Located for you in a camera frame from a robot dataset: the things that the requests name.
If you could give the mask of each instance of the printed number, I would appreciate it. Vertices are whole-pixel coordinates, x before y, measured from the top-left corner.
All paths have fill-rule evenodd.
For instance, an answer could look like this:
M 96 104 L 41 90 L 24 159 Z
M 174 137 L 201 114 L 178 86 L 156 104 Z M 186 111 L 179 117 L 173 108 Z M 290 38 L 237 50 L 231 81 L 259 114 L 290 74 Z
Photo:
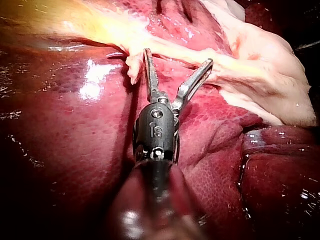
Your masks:
M 156 126 L 155 122 L 150 122 L 150 133 L 151 133 L 151 138 L 161 138 L 162 137 L 162 128 L 159 126 Z

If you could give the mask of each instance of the metal jaw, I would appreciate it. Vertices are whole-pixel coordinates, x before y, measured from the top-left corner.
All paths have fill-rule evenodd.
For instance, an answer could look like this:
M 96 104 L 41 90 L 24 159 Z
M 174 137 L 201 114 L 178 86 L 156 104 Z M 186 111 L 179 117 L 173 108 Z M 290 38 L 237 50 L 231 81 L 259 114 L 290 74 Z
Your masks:
M 133 128 L 135 159 L 167 159 L 177 164 L 180 150 L 180 113 L 208 78 L 213 60 L 208 58 L 179 86 L 172 103 L 167 93 L 158 89 L 158 75 L 149 48 L 143 52 L 143 63 L 147 100 L 150 104 L 141 111 Z

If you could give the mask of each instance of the yellow fat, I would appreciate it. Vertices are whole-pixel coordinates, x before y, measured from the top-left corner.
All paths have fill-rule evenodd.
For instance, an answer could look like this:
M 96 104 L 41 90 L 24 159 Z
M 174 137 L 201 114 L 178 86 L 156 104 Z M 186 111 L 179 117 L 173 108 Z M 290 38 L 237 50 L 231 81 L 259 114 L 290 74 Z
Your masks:
M 79 0 L 6 0 L 0 7 L 0 31 L 115 44 L 117 32 L 124 28 L 119 17 L 119 13 L 103 14 Z

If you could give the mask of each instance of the moist surface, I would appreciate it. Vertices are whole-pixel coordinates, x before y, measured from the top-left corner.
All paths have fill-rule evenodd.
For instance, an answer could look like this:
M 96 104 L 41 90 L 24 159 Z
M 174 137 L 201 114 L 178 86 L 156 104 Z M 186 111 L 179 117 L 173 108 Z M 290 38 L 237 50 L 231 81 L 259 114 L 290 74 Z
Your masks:
M 171 3 L 154 15 L 154 24 L 174 18 Z M 202 26 L 215 41 L 193 38 L 188 46 L 231 54 L 218 24 Z M 186 31 L 172 21 L 166 28 L 163 38 L 172 34 L 185 44 Z M 0 55 L 0 149 L 8 183 L 2 189 L 3 232 L 92 238 L 134 165 L 132 126 L 147 104 L 145 83 L 130 84 L 126 54 L 117 47 L 56 42 L 50 35 L 15 39 L 1 44 Z M 193 70 L 179 61 L 154 63 L 160 88 L 173 100 Z M 261 126 L 260 117 L 227 104 L 219 89 L 205 85 L 181 116 L 178 166 L 205 212 L 210 236 L 308 239 L 319 218 L 316 139 L 298 127 Z

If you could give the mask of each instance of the screw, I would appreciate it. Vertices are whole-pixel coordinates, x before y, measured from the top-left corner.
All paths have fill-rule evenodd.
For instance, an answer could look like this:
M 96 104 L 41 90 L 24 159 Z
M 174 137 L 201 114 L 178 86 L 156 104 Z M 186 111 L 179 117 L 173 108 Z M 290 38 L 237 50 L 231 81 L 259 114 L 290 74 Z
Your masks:
M 152 116 L 153 118 L 155 118 L 155 119 L 159 119 L 159 118 L 161 118 L 163 115 L 164 115 L 163 112 L 160 111 L 159 109 L 153 109 L 153 110 L 151 111 L 151 116 Z

